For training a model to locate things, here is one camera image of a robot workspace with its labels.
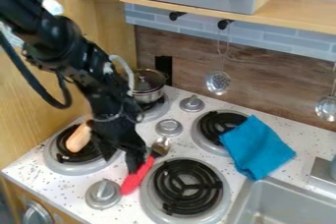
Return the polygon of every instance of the cooking pot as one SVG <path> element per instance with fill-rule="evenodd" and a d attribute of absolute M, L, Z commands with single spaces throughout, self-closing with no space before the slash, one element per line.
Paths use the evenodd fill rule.
<path fill-rule="evenodd" d="M 138 69 L 135 74 L 134 98 L 138 103 L 152 103 L 163 96 L 166 77 L 163 73 L 150 69 Z"/>

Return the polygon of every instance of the hook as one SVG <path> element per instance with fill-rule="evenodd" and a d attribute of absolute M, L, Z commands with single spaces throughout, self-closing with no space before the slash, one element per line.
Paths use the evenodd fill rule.
<path fill-rule="evenodd" d="M 219 29 L 225 30 L 226 27 L 233 22 L 234 22 L 234 20 L 224 19 L 224 20 L 219 21 L 217 26 L 218 26 Z"/>
<path fill-rule="evenodd" d="M 187 13 L 184 13 L 184 12 L 171 12 L 171 13 L 169 14 L 169 19 L 170 19 L 170 21 L 175 22 L 175 21 L 178 20 L 178 18 L 179 18 L 180 16 L 184 16 L 184 15 L 186 15 L 186 14 L 187 14 Z"/>

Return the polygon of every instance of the speckled white countertop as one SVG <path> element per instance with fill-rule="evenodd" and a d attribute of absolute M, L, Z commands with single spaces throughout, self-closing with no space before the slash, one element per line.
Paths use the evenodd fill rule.
<path fill-rule="evenodd" d="M 158 121 L 173 118 L 183 124 L 183 133 L 172 138 L 172 148 L 169 154 L 157 160 L 157 162 L 172 157 L 192 157 L 215 166 L 228 180 L 231 187 L 231 200 L 233 202 L 245 177 L 236 171 L 231 158 L 212 155 L 200 149 L 193 142 L 190 130 L 193 120 L 206 111 L 220 109 L 235 110 L 257 116 L 297 152 L 297 157 L 271 174 L 272 177 L 301 188 L 336 197 L 308 185 L 308 174 L 314 158 L 319 156 L 331 160 L 333 157 L 336 150 L 336 133 L 205 96 L 200 96 L 205 102 L 204 110 L 198 113 L 187 113 L 180 109 L 179 102 L 183 98 L 191 96 L 191 93 L 168 86 L 165 89 L 172 102 L 170 111 L 156 121 L 137 126 L 138 133 L 143 137 L 147 145 L 151 145 L 159 138 L 159 135 L 154 130 Z M 93 210 L 85 204 L 85 191 L 93 183 L 105 178 L 121 184 L 127 176 L 124 155 L 119 157 L 110 167 L 99 172 L 85 176 L 71 177 L 62 176 L 50 171 L 43 163 L 42 151 L 43 144 L 37 146 L 22 158 L 3 169 L 2 172 L 14 183 L 48 201 L 53 206 L 58 207 L 83 223 L 153 223 L 140 208 L 139 190 L 130 196 L 124 196 L 117 205 L 104 211 Z"/>

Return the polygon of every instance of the wooden handle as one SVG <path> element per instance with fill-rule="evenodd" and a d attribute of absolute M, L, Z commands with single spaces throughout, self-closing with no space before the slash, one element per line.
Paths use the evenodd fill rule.
<path fill-rule="evenodd" d="M 71 152 L 79 152 L 90 140 L 91 137 L 91 127 L 89 127 L 86 122 L 83 122 L 75 132 L 68 138 L 66 142 L 66 147 Z"/>

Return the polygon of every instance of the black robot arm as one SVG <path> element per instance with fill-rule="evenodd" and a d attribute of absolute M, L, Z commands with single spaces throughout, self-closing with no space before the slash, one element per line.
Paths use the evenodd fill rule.
<path fill-rule="evenodd" d="M 141 111 L 108 55 L 87 41 L 73 21 L 46 11 L 42 0 L 0 0 L 0 21 L 25 42 L 22 53 L 29 63 L 56 74 L 64 102 L 44 89 L 0 32 L 0 45 L 30 86 L 50 105 L 64 109 L 72 103 L 64 80 L 71 79 L 91 105 L 96 147 L 106 160 L 117 148 L 125 150 L 129 171 L 136 172 L 146 152 L 135 130 Z"/>

